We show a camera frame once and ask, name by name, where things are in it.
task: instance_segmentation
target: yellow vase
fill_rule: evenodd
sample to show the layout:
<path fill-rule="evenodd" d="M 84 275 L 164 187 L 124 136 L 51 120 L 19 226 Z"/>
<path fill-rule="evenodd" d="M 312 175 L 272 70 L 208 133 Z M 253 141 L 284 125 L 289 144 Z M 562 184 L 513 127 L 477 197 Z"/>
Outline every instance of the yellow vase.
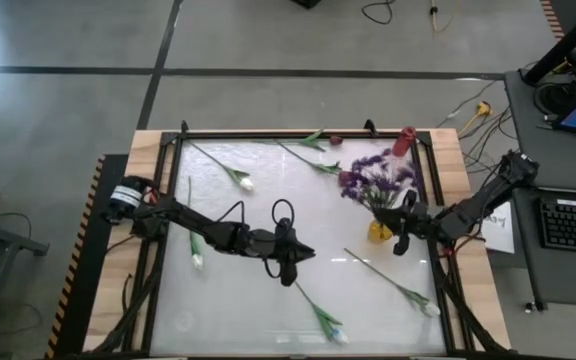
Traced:
<path fill-rule="evenodd" d="M 370 227 L 368 227 L 368 241 L 381 244 L 390 240 L 391 237 L 392 231 L 390 231 L 387 226 L 382 225 L 377 220 L 370 222 Z"/>

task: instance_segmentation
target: concrete floor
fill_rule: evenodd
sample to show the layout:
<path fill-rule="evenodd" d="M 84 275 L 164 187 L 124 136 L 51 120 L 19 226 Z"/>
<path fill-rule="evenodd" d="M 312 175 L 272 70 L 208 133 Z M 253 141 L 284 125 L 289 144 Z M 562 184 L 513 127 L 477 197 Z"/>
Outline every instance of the concrete floor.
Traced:
<path fill-rule="evenodd" d="M 458 17 L 433 35 L 422 1 L 399 0 L 388 26 L 365 19 L 368 2 L 323 0 L 308 12 L 288 0 L 185 0 L 169 68 L 503 72 L 540 58 L 554 43 L 538 0 L 463 0 Z M 152 68 L 173 0 L 0 0 L 0 65 Z M 454 2 L 441 2 L 447 16 Z M 374 9 L 385 14 L 384 9 Z M 2 211 L 27 214 L 44 259 L 22 254 L 0 302 L 0 352 L 42 357 L 97 157 L 126 153 L 150 76 L 0 74 Z M 487 82 L 164 76 L 149 129 L 432 127 Z M 482 96 L 497 112 L 503 85 Z M 462 127 L 475 102 L 446 126 Z M 512 124 L 506 125 L 513 132 Z M 464 141 L 464 149 L 474 143 Z M 494 159 L 517 144 L 495 135 Z M 473 188 L 483 173 L 471 176 Z M 14 219 L 0 226 L 24 231 Z M 576 357 L 575 306 L 526 315 L 523 269 L 495 268 L 513 346 L 522 353 Z"/>

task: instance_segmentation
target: paper sign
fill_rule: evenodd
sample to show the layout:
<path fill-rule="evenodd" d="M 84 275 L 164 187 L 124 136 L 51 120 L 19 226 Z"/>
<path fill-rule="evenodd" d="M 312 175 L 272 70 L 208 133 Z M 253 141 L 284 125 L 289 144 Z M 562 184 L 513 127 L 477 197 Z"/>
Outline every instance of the paper sign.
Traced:
<path fill-rule="evenodd" d="M 499 205 L 490 216 L 484 219 L 481 233 L 486 239 L 486 248 L 510 254 L 515 253 L 509 202 Z"/>

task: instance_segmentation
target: black keyboard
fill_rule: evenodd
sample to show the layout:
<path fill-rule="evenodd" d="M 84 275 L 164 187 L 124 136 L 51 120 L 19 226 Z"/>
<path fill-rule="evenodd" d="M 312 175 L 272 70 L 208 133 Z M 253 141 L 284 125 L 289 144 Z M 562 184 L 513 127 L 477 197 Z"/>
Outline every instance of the black keyboard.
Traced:
<path fill-rule="evenodd" d="M 576 251 L 576 201 L 538 200 L 542 246 Z"/>

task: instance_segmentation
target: wooden table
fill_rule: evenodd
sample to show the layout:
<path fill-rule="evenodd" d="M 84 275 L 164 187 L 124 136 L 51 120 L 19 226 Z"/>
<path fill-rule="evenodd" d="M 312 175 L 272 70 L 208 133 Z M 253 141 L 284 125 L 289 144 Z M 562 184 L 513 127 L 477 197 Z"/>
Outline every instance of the wooden table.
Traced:
<path fill-rule="evenodd" d="M 351 130 L 331 131 L 344 132 Z M 456 131 L 454 129 L 420 129 L 419 131 L 429 131 L 431 134 L 435 159 L 439 170 L 439 178 L 441 180 L 441 187 L 446 204 L 451 204 L 470 196 L 470 184 L 462 159 L 461 148 L 459 146 Z M 126 175 L 138 175 L 152 178 L 155 171 L 155 162 L 159 149 L 161 133 L 162 131 L 158 130 L 136 132 L 128 158 Z M 164 180 L 161 184 L 161 187 L 164 189 L 167 186 L 167 179 L 170 172 L 170 158 L 171 156 L 168 157 L 164 166 Z M 421 158 L 424 178 L 429 179 L 430 177 L 427 176 L 428 164 L 425 161 L 426 156 L 421 156 Z M 432 196 L 433 192 L 429 181 L 426 181 L 426 186 L 429 196 Z M 114 228 L 108 246 L 112 246 L 128 237 L 129 230 L 129 224 Z M 152 262 L 155 254 L 154 249 L 151 249 L 149 254 L 152 255 L 150 258 L 150 262 Z M 101 343 L 121 317 L 121 297 L 124 281 L 128 273 L 134 272 L 138 256 L 139 241 L 128 242 L 117 247 L 106 256 L 88 327 L 84 350 L 90 350 Z M 458 263 L 466 302 L 495 340 L 502 346 L 510 348 L 506 325 L 499 305 L 497 290 L 495 288 L 490 263 L 488 262 L 488 256 L 483 242 L 471 241 L 464 246 L 458 253 Z M 134 337 L 135 348 L 140 346 L 146 308 L 147 305 L 144 304 L 137 319 L 136 333 Z M 463 339 L 461 339 L 459 321 L 455 309 L 451 308 L 450 313 L 457 348 L 463 348 Z"/>

